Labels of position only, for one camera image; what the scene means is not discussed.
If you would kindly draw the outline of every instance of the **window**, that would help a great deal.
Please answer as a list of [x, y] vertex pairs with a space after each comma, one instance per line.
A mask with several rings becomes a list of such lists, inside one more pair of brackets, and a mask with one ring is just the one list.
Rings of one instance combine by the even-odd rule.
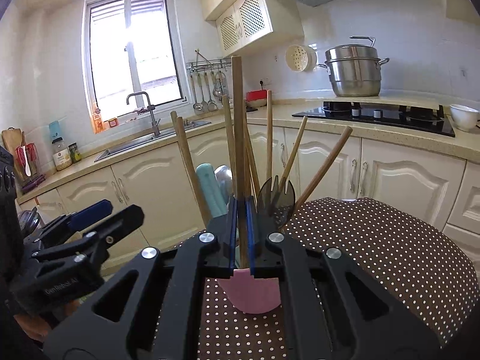
[[102, 0], [87, 6], [87, 82], [102, 120], [153, 105], [183, 102], [167, 0]]

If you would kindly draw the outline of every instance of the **silver screw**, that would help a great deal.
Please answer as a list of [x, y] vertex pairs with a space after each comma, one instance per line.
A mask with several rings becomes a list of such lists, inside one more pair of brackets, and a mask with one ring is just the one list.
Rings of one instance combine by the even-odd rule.
[[157, 255], [157, 249], [154, 247], [146, 247], [142, 250], [142, 257], [144, 259], [153, 259]]
[[327, 250], [327, 256], [331, 259], [339, 259], [342, 255], [342, 252], [340, 249], [337, 249], [336, 247], [331, 247], [330, 249]]
[[215, 235], [213, 235], [212, 233], [201, 233], [198, 238], [201, 240], [201, 242], [207, 244], [215, 239]]
[[272, 233], [268, 236], [268, 239], [272, 242], [279, 243], [282, 242], [285, 237], [282, 233]]
[[80, 261], [83, 261], [85, 257], [86, 256], [84, 254], [78, 254], [73, 258], [73, 261], [75, 261], [76, 263], [79, 263]]

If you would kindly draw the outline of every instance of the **window pane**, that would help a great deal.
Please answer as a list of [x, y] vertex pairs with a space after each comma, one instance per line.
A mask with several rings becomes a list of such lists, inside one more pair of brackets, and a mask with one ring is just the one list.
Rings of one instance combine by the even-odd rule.
[[130, 35], [138, 78], [155, 105], [182, 97], [165, 4], [165, 0], [131, 0]]
[[127, 95], [134, 91], [126, 40], [123, 0], [91, 9], [90, 59], [95, 96], [104, 121], [136, 108], [135, 98], [130, 105], [126, 103]]

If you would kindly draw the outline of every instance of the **jar label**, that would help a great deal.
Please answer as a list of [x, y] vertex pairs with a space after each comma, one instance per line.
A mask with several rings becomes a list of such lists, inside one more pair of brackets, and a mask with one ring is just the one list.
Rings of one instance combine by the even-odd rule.
[[58, 153], [55, 153], [53, 155], [53, 162], [55, 163], [55, 166], [58, 167], [70, 160], [70, 154], [68, 152], [68, 149], [59, 151]]

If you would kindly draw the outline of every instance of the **kitchen sink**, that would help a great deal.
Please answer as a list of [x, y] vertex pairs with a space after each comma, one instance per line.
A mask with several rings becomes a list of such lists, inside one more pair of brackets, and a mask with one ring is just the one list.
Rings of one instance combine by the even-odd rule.
[[[210, 122], [200, 122], [200, 121], [188, 122], [188, 121], [186, 121], [185, 130], [186, 131], [191, 130], [192, 128], [205, 126], [207, 124], [210, 124]], [[132, 149], [134, 147], [144, 145], [145, 143], [149, 143], [149, 142], [152, 142], [152, 141], [160, 139], [160, 138], [169, 137], [171, 135], [175, 135], [175, 129], [173, 127], [165, 128], [164, 130], [160, 130], [160, 135], [158, 137], [155, 137], [155, 135], [153, 135], [153, 134], [148, 134], [148, 135], [144, 135], [140, 138], [129, 140], [128, 142], [121, 143], [119, 145], [115, 145], [114, 147], [110, 147], [109, 149], [106, 149], [102, 154], [100, 154], [100, 156], [98, 156], [98, 158], [94, 162], [100, 161], [104, 158], [110, 157], [111, 155], [115, 155], [115, 154], [124, 152], [124, 151]]]

